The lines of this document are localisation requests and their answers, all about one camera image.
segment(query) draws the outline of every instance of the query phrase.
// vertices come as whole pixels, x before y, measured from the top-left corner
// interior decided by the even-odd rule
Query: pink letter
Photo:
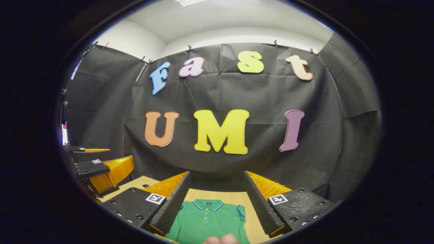
[[[197,58],[191,58],[184,62],[184,67],[179,71],[179,76],[186,77],[186,76],[198,76],[200,75],[204,70],[202,69],[202,66],[204,65],[205,60],[201,57]]]
[[[301,110],[291,110],[285,113],[285,118],[288,120],[286,128],[285,142],[280,147],[281,152],[294,150],[298,147],[297,137],[300,130],[300,122],[304,117],[304,112]]]

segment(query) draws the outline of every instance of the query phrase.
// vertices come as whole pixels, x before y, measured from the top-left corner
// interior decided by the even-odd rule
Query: letter f
[[[162,79],[167,78],[167,70],[170,66],[169,62],[163,63],[160,67],[158,67],[156,70],[154,70],[151,75],[149,76],[152,79],[152,83],[154,84],[154,90],[152,91],[152,95],[157,94],[163,87],[166,85],[166,82],[162,81]]]

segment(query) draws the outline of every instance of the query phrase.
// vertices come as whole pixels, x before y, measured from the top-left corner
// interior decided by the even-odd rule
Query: yellow letter
[[[194,117],[197,119],[197,144],[194,145],[194,149],[208,152],[211,149],[207,143],[208,136],[214,150],[218,152],[227,137],[227,144],[223,148],[225,153],[247,153],[247,147],[244,145],[244,127],[249,117],[248,111],[229,111],[221,127],[210,110],[198,110]]]
[[[241,72],[259,73],[264,70],[264,64],[259,61],[261,58],[258,52],[242,51],[238,54],[238,68]]]

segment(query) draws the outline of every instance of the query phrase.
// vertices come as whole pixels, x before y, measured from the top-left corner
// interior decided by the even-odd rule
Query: wooden table
[[[158,182],[159,181],[152,178],[141,176],[138,179],[119,186],[119,190],[99,198],[99,200],[101,200],[101,202],[105,202],[130,187],[144,189],[143,185],[151,186]],[[246,208],[246,223],[244,225],[244,229],[246,230],[247,238],[249,239],[250,243],[258,244],[270,240],[259,223],[258,216],[256,215],[255,209],[253,208],[253,205],[247,196],[247,192],[202,191],[189,189],[184,201],[194,201],[195,199],[221,200],[223,203],[227,204],[243,205]]]

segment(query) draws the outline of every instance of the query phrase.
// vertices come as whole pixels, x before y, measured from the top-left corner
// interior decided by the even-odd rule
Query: black fabric
[[[143,64],[126,53],[96,46],[67,83],[68,139],[71,145],[109,148],[109,158],[121,158],[123,123],[131,86]]]
[[[374,160],[382,128],[380,101],[365,62],[341,36],[333,33],[319,57],[333,76],[342,101],[344,138],[328,185],[316,193],[338,201],[357,187]]]
[[[96,47],[68,85],[70,141],[73,145],[110,148],[116,157],[133,155],[135,177],[163,180],[189,170],[192,188],[243,191],[242,173],[248,170],[289,188],[304,187],[338,201],[369,168],[381,114],[375,112],[379,106],[373,82],[369,76],[370,83],[360,79],[369,75],[363,61],[349,53],[345,43],[337,45],[334,40],[339,39],[333,36],[320,57],[300,49],[258,43],[207,46],[156,60],[142,73],[144,64],[139,59]],[[237,55],[245,50],[262,55],[261,73],[238,69]],[[312,80],[294,75],[285,61],[291,55],[307,60],[305,67],[313,74]],[[203,73],[180,77],[183,63],[192,57],[205,59]],[[166,86],[152,95],[149,76],[167,61],[171,65]],[[248,153],[231,155],[223,149],[215,152],[212,147],[209,152],[196,151],[197,120],[193,114],[201,109],[211,110],[219,125],[230,110],[247,110]],[[299,146],[280,152],[287,128],[284,115],[293,109],[305,112]],[[145,114],[152,111],[162,115],[157,120],[157,136],[164,134],[164,113],[179,113],[173,139],[165,147],[145,140]]]
[[[259,74],[242,73],[237,67],[238,53],[257,51],[262,55],[264,70]],[[308,62],[311,81],[294,75],[285,58],[299,55]],[[203,73],[180,77],[185,60],[203,57]],[[152,95],[149,75],[164,62],[166,86]],[[230,155],[223,150],[199,152],[197,143],[197,110],[211,110],[221,125],[232,109],[245,109],[246,155]],[[287,120],[285,112],[305,111],[299,132],[299,147],[280,152]],[[171,143],[155,147],[146,142],[145,114],[156,111],[179,113]],[[164,134],[166,120],[157,121],[156,135]],[[342,143],[342,108],[332,77],[322,61],[307,51],[257,43],[222,44],[180,52],[147,66],[132,88],[132,106],[125,118],[125,153],[136,162],[135,174],[162,180],[191,171],[192,187],[212,191],[243,191],[242,173],[248,170],[271,180],[292,186],[301,179],[305,187],[328,182],[336,167]]]

